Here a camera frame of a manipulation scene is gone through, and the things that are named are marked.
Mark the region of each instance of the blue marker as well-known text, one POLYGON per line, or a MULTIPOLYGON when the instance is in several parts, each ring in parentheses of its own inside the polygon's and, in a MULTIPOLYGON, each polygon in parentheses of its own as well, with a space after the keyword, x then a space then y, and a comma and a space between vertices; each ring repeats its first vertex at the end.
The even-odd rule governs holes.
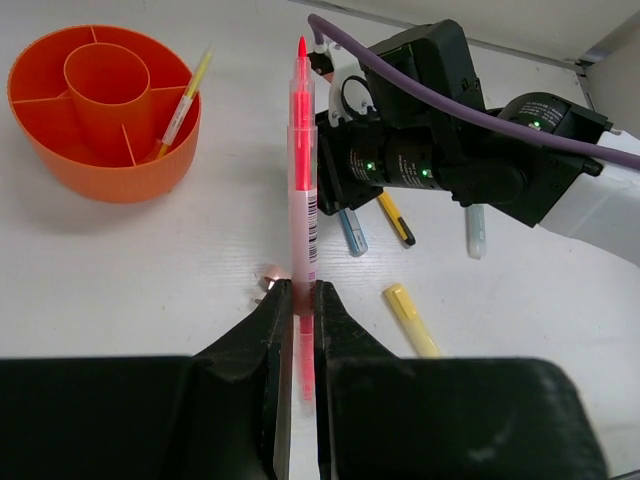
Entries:
POLYGON ((342 228, 344 229, 344 234, 347 236, 351 255, 359 257, 366 253, 367 250, 369 250, 369 246, 367 245, 367 241, 364 239, 364 234, 362 233, 358 217, 356 217, 356 212, 349 208, 345 208, 344 210, 340 210, 339 215, 342 228))

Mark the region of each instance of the white bracket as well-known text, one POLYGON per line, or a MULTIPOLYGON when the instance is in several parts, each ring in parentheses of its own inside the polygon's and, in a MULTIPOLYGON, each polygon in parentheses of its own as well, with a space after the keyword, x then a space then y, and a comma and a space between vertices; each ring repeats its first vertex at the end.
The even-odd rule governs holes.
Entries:
MULTIPOLYGON (((340 45, 335 42, 329 43, 327 55, 333 65, 333 79, 331 80, 331 87, 329 88, 329 124, 335 128, 338 126, 338 121, 341 118, 346 122, 352 120, 351 116, 342 106, 342 100, 340 98, 344 81, 353 75, 363 80, 365 80, 365 78, 358 60, 340 45)), ((349 95, 345 92, 345 99, 356 112, 363 115, 367 113, 368 107, 373 107, 371 95, 369 95, 369 92, 364 88, 354 88, 349 95)))

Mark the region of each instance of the white wall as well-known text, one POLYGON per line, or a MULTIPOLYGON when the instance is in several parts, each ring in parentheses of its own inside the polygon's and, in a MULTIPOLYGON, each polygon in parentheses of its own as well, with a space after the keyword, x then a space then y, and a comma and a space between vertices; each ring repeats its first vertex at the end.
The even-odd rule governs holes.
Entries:
POLYGON ((622 45, 587 70, 594 106, 617 128, 640 137, 640 26, 624 36, 622 45))
POLYGON ((467 35, 558 60, 577 59, 640 8, 638 0, 330 0, 411 23, 452 18, 467 35))

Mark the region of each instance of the barcode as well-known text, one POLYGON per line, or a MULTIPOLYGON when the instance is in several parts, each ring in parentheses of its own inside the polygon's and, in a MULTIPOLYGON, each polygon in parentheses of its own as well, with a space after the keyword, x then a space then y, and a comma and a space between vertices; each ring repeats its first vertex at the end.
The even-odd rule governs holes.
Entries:
POLYGON ((309 216, 309 262, 314 263, 318 260, 318 197, 313 195, 309 197, 307 203, 309 216))

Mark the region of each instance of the yellow and black pen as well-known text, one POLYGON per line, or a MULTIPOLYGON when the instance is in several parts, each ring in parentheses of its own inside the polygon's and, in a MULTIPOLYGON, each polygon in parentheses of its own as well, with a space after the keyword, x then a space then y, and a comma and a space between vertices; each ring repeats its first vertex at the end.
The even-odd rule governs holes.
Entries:
POLYGON ((415 245, 416 237, 414 237, 411 230, 409 230, 407 222, 402 218, 400 210, 398 210, 398 207, 396 207, 393 200, 391 200, 391 196, 387 192, 382 192, 378 196, 378 201, 380 202, 380 205, 382 205, 382 208, 384 208, 384 211, 389 217, 389 220, 391 220, 391 223, 393 223, 398 235, 402 238, 402 241, 409 246, 415 245))

